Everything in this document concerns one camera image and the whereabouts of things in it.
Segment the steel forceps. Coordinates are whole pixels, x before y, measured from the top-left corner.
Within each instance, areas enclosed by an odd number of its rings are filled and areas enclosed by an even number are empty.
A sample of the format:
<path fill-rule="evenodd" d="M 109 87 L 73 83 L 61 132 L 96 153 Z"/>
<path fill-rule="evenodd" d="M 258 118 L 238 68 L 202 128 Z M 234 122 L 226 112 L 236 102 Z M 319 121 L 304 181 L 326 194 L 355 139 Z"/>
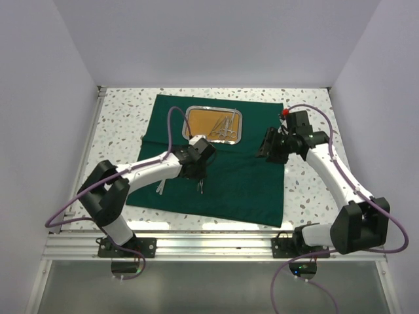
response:
<path fill-rule="evenodd" d="M 204 193 L 204 179 L 200 179 L 197 184 L 197 191 L 201 194 Z"/>

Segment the steel hemostat clamp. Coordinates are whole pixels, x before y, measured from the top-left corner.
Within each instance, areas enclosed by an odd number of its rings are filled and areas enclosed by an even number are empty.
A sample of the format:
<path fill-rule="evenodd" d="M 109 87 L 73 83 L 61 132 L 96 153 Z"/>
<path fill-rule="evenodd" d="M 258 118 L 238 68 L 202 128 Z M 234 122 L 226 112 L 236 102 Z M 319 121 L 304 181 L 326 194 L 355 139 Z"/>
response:
<path fill-rule="evenodd" d="M 233 110 L 231 116 L 226 118 L 225 127 L 219 134 L 220 140 L 230 140 L 236 137 L 236 132 L 233 130 L 235 116 L 236 110 Z"/>

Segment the steel scalpel handle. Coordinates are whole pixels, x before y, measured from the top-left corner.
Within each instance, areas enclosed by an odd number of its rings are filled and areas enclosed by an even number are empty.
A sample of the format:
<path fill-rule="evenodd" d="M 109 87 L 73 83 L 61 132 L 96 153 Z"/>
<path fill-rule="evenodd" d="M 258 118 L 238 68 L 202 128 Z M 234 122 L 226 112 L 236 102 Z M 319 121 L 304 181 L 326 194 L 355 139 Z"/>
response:
<path fill-rule="evenodd" d="M 166 181 L 165 180 L 162 180 L 161 182 L 160 182 L 160 184 L 159 184 L 159 194 L 160 195 L 163 195 L 163 192 L 164 192 L 164 187 L 165 187 L 165 184 L 166 184 Z"/>
<path fill-rule="evenodd" d="M 156 193 L 160 193 L 163 187 L 164 187 L 164 181 L 161 181 L 156 189 Z"/>

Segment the dark green surgical cloth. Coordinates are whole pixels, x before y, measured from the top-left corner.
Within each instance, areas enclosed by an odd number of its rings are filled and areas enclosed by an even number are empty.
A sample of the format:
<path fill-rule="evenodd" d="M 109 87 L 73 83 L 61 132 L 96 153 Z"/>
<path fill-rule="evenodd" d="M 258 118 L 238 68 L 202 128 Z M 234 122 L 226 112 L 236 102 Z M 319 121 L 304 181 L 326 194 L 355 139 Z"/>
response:
<path fill-rule="evenodd" d="M 283 220 L 284 174 L 282 164 L 268 163 L 256 153 L 269 127 L 277 126 L 282 103 L 232 101 L 158 95 L 142 139 L 139 160 L 164 152 L 167 128 L 174 147 L 187 143 L 182 136 L 180 113 L 168 116 L 171 107 L 186 111 L 192 106 L 237 109 L 243 118 L 242 138 L 236 145 L 216 143 L 216 156 L 207 168 L 203 188 L 185 178 L 167 180 L 162 194 L 157 183 L 132 192 L 127 205 L 174 213 L 237 220 L 279 228 Z"/>

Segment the steel surgical scissors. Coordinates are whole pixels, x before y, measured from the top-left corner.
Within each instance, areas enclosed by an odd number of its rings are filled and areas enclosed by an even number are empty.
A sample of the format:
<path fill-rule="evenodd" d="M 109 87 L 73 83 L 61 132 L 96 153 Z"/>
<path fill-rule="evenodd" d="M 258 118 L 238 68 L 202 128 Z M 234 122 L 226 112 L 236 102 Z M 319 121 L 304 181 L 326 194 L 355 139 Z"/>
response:
<path fill-rule="evenodd" d="M 210 137 L 216 137 L 220 140 L 224 140 L 225 136 L 226 136 L 226 126 L 229 122 L 229 117 L 225 116 L 225 117 L 220 117 L 214 127 L 211 129 L 211 131 L 209 132 L 209 136 Z"/>

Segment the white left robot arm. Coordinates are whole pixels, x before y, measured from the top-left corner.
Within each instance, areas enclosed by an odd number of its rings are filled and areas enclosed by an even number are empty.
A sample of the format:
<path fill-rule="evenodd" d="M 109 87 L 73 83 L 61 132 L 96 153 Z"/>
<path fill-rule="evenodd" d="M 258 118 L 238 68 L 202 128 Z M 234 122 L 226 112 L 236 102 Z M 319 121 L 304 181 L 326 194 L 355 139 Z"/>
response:
<path fill-rule="evenodd" d="M 133 164 L 114 165 L 100 162 L 78 191 L 78 200 L 90 218 L 113 244 L 113 249 L 127 257 L 136 249 L 135 233 L 122 216 L 127 197 L 136 190 L 169 179 L 202 180 L 208 160 L 216 148 L 203 135 L 193 137 L 188 145 L 169 147 L 167 151 Z"/>

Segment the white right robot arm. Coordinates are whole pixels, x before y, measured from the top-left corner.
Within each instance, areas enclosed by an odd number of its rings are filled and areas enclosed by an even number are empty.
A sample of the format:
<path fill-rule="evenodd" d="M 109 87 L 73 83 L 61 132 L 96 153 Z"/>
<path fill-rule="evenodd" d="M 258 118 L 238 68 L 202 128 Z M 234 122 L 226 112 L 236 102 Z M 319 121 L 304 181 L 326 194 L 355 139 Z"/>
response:
<path fill-rule="evenodd" d="M 300 156 L 330 191 L 339 213 L 331 224 L 296 227 L 291 239 L 281 239 L 297 256 L 332 247 L 340 254 L 369 250 L 385 244 L 390 205 L 362 187 L 335 152 L 331 137 L 314 131 L 306 111 L 280 114 L 280 128 L 267 129 L 256 156 L 267 162 L 286 164 L 289 156 Z"/>

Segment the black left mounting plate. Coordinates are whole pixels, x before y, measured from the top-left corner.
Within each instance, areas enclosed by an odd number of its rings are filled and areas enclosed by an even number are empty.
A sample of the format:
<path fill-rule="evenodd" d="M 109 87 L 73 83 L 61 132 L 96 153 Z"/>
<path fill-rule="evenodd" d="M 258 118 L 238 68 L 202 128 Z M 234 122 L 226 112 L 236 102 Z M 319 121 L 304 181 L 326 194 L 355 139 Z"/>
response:
<path fill-rule="evenodd" d="M 141 253 L 145 258 L 154 258 L 157 248 L 155 237 L 135 237 L 121 247 L 115 246 L 108 237 L 96 239 L 99 245 L 98 257 L 100 258 L 131 258 L 139 257 Z"/>

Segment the black mounting plate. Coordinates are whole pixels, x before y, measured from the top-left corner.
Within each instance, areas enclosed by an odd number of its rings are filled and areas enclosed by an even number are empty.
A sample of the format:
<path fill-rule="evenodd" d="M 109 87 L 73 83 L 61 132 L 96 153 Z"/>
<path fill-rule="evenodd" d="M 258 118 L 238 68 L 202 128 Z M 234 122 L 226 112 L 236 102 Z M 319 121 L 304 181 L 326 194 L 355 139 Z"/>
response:
<path fill-rule="evenodd" d="M 295 258 L 309 253 L 317 253 L 318 258 L 329 258 L 330 251 L 322 246 L 309 247 L 297 245 L 292 238 L 273 237 L 271 239 L 271 250 L 273 258 Z"/>
<path fill-rule="evenodd" d="M 98 257 L 100 258 L 131 258 L 139 257 L 141 253 L 145 258 L 154 258 L 157 248 L 155 237 L 135 237 L 121 247 L 115 246 L 108 237 L 96 239 L 99 245 Z"/>

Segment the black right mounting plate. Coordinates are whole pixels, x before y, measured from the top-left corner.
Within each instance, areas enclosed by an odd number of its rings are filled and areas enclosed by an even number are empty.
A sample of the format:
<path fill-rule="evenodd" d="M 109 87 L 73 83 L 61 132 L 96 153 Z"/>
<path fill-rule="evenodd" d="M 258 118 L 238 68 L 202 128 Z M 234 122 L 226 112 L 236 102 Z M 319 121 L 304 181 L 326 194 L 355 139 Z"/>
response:
<path fill-rule="evenodd" d="M 292 238 L 273 237 L 271 239 L 271 250 L 273 258 L 295 258 L 309 253 L 317 253 L 318 258 L 329 258 L 330 251 L 322 246 L 309 247 L 297 245 Z"/>

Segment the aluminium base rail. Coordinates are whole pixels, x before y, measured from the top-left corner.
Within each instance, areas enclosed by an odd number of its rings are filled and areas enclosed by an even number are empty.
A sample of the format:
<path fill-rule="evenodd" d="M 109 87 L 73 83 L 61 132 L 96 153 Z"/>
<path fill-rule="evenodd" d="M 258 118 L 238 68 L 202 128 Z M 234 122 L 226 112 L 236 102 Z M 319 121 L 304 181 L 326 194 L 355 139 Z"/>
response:
<path fill-rule="evenodd" d="M 155 260 L 268 262 L 273 259 L 272 232 L 166 232 L 139 233 L 156 239 Z M 97 260 L 98 232 L 62 232 L 47 237 L 43 260 Z"/>

